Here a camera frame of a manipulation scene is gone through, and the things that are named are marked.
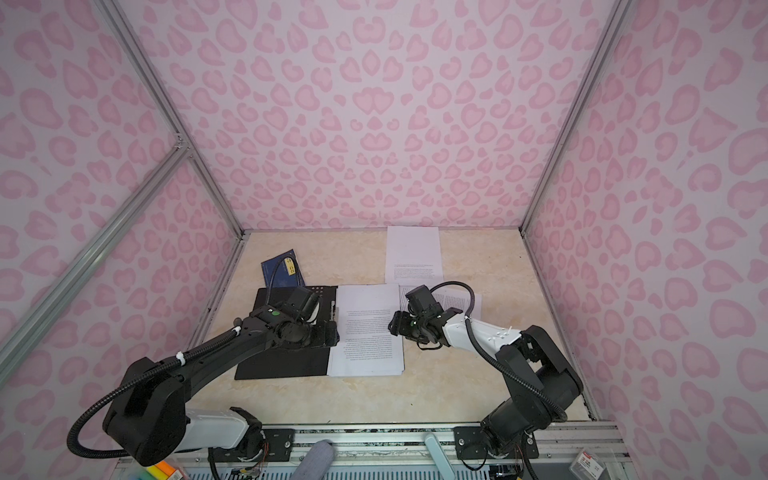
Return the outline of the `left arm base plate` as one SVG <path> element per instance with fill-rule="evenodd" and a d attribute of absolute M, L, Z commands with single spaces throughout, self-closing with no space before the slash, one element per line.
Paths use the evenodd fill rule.
<path fill-rule="evenodd" d="M 217 463 L 286 462 L 293 449 L 295 433 L 290 428 L 251 429 L 235 447 L 214 448 L 212 458 Z"/>

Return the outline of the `red folder black inside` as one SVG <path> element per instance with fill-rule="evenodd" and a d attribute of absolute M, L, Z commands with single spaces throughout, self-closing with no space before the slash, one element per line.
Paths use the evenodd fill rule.
<path fill-rule="evenodd" d="M 258 290 L 244 324 L 267 328 L 263 351 L 237 366 L 237 380 L 325 376 L 331 348 L 339 342 L 335 286 Z"/>

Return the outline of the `text paper sheet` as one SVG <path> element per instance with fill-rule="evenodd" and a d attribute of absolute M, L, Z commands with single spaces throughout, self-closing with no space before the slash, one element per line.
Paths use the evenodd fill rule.
<path fill-rule="evenodd" d="M 403 341 L 388 325 L 400 308 L 395 284 L 341 285 L 336 291 L 340 340 L 331 348 L 330 377 L 399 376 L 404 370 Z"/>

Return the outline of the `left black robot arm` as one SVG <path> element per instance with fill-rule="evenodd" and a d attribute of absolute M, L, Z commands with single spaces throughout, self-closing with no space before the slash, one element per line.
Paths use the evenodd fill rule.
<path fill-rule="evenodd" d="M 160 361 L 133 362 L 120 385 L 75 420 L 66 445 L 84 459 L 130 457 L 142 466 L 179 452 L 226 451 L 234 459 L 266 455 L 263 424 L 241 407 L 193 411 L 188 402 L 240 363 L 277 349 L 328 349 L 339 341 L 334 296 L 296 287 L 265 301 L 224 333 Z"/>

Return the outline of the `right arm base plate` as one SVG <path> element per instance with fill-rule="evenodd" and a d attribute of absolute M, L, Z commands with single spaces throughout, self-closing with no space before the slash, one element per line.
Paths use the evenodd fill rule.
<path fill-rule="evenodd" d="M 522 460 L 539 458 L 537 441 L 532 433 L 523 432 L 514 438 L 493 437 L 480 425 L 452 428 L 456 456 L 460 460 Z"/>

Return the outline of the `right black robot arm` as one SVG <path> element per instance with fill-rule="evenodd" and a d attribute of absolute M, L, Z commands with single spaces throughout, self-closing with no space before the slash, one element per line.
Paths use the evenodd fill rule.
<path fill-rule="evenodd" d="M 389 332 L 422 350 L 458 348 L 478 354 L 506 384 L 509 397 L 480 422 L 480 450 L 503 458 L 524 455 L 533 434 L 568 420 L 567 409 L 583 383 L 547 331 L 539 326 L 504 329 L 473 318 L 476 295 L 460 281 L 418 286 L 405 294 Z"/>

